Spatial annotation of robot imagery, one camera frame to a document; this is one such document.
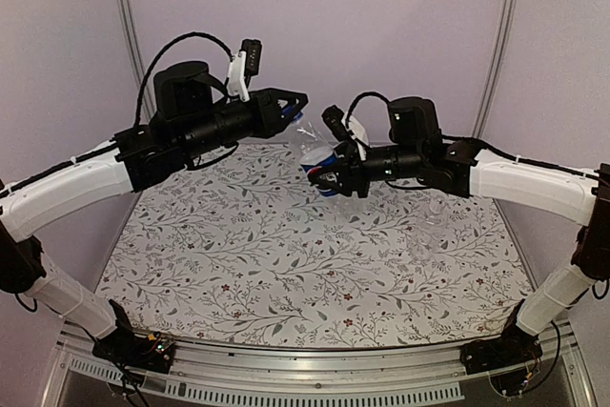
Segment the Pepsi label plastic bottle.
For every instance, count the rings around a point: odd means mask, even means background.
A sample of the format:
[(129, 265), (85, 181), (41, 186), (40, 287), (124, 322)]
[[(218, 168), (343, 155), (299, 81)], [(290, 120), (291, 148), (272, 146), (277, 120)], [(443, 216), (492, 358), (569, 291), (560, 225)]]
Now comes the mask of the Pepsi label plastic bottle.
[[(288, 130), (289, 148), (298, 167), (305, 173), (335, 164), (339, 157), (321, 133), (300, 112), (290, 123)], [(364, 208), (355, 197), (347, 197), (334, 190), (315, 185), (323, 203), (333, 214), (351, 219), (360, 215)]]

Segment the blue bottle cap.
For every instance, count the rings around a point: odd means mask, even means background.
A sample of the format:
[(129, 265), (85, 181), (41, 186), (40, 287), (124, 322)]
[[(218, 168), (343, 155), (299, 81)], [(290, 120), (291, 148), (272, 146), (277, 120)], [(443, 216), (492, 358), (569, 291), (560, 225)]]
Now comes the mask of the blue bottle cap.
[(289, 124), (298, 122), (303, 117), (303, 112), (298, 112), (295, 107), (285, 106), (282, 109), (282, 118), (285, 119)]

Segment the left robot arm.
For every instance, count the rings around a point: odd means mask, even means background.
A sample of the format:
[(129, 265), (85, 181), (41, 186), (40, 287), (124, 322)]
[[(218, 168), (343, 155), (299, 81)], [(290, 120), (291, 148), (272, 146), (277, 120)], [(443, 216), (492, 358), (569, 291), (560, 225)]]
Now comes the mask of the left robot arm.
[(141, 356), (124, 309), (84, 288), (58, 269), (35, 233), (96, 202), (139, 193), (218, 148), (232, 152), (245, 138), (284, 132), (307, 105), (301, 92), (250, 91), (256, 67), (235, 59), (227, 82), (201, 61), (187, 61), (153, 78), (156, 112), (147, 124), (117, 133), (90, 152), (60, 163), (1, 191), (1, 289), (22, 294), (81, 326), (122, 363)]

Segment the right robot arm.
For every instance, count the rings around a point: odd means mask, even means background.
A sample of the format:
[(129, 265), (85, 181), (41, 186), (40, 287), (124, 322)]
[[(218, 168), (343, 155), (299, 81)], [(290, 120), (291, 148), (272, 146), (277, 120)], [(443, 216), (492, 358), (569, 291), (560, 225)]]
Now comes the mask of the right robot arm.
[(307, 171), (311, 183), (345, 196), (367, 196), (371, 183), (415, 179), (422, 188), (460, 197), (503, 200), (562, 216), (580, 226), (571, 260), (511, 313), (493, 357), (512, 365), (530, 340), (598, 281), (609, 278), (609, 167), (571, 169), (505, 153), (473, 137), (448, 136), (433, 101), (388, 101), (390, 145), (369, 147), (351, 128), (350, 112), (332, 106), (323, 120), (338, 140), (338, 158)]

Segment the white clear bottle cap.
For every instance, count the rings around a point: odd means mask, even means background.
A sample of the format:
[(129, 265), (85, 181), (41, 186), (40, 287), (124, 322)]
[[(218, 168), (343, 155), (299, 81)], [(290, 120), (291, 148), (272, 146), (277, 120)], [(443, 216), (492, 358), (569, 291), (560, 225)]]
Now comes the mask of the white clear bottle cap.
[(437, 197), (430, 200), (429, 209), (432, 214), (442, 214), (447, 207), (445, 199)]

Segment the clear plastic bottle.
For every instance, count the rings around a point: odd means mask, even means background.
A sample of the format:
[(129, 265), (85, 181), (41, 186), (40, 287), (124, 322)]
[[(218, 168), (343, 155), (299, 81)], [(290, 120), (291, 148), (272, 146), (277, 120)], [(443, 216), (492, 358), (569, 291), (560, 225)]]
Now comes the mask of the clear plastic bottle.
[(430, 261), (440, 249), (447, 228), (447, 207), (442, 214), (432, 214), (430, 201), (423, 207), (409, 235), (409, 247), (415, 261)]

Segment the floral patterned table mat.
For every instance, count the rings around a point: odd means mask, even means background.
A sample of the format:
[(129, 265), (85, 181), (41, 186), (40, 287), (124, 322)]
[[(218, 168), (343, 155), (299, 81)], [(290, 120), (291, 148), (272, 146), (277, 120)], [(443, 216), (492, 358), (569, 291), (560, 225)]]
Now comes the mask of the floral patterned table mat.
[[(440, 249), (415, 261), (423, 207), (447, 202)], [(97, 293), (133, 326), (238, 344), (361, 348), (501, 331), (531, 283), (494, 202), (375, 185), (333, 214), (282, 145), (246, 145), (142, 193)]]

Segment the left aluminium frame post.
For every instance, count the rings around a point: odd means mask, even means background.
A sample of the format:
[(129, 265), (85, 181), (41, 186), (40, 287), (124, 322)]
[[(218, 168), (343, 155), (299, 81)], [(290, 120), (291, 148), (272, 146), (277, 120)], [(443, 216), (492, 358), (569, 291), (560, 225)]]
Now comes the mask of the left aluminium frame post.
[(127, 47), (132, 74), (136, 88), (139, 89), (142, 77), (145, 73), (144, 62), (139, 47), (137, 31), (132, 11), (131, 0), (116, 0), (118, 7), (119, 20)]

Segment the aluminium frame post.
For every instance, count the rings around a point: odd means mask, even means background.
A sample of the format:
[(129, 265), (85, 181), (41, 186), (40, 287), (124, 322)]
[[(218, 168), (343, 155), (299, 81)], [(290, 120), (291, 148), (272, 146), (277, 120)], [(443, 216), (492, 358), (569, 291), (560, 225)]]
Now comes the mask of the aluminium frame post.
[(492, 111), (494, 97), (501, 74), (502, 65), (510, 40), (511, 28), (518, 0), (502, 0), (498, 28), (494, 42), (490, 65), (483, 85), (482, 96), (478, 105), (472, 136), (481, 138), (484, 135)]
[(132, 11), (131, 0), (116, 0), (118, 7), (119, 20), (127, 47), (132, 74), (136, 88), (139, 89), (142, 77), (145, 73), (144, 62), (139, 47), (137, 31)]

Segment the right aluminium frame post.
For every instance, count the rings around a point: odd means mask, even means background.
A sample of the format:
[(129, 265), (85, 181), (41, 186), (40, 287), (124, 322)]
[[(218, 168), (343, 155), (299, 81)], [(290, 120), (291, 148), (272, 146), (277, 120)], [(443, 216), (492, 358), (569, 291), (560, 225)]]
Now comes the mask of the right aluminium frame post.
[(494, 97), (501, 74), (502, 65), (510, 40), (511, 28), (518, 0), (502, 0), (498, 28), (494, 42), (490, 65), (483, 85), (482, 96), (478, 105), (472, 136), (481, 138), (484, 135), (492, 111)]

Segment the front aluminium rail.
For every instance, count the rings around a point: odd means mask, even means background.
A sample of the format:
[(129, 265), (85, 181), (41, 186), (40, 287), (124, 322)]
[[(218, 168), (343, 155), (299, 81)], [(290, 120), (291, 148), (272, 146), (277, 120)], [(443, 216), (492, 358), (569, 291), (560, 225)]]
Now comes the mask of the front aluminium rail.
[(597, 398), (566, 321), (540, 338), (528, 390), (497, 391), (518, 368), (470, 374), (457, 342), (303, 350), (179, 339), (166, 374), (138, 372), (140, 388), (92, 355), (66, 326), (54, 350), (45, 406), (594, 406)]

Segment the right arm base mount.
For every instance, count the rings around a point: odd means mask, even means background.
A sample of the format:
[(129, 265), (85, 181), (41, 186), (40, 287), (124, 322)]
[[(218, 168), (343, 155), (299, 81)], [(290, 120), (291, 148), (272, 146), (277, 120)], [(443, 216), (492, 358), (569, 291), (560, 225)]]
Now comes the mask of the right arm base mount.
[(459, 361), (468, 375), (480, 374), (520, 365), (512, 372), (491, 376), (492, 388), (504, 397), (525, 393), (543, 352), (535, 336), (516, 326), (509, 326), (499, 336), (478, 339), (460, 347)]

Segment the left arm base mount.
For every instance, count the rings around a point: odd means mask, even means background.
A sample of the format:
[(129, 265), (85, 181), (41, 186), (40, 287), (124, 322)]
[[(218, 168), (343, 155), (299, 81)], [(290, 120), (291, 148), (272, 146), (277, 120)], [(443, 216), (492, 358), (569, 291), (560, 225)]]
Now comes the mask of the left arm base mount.
[(92, 354), (124, 367), (168, 374), (175, 355), (175, 342), (154, 332), (147, 336), (118, 328), (103, 338), (96, 338)]

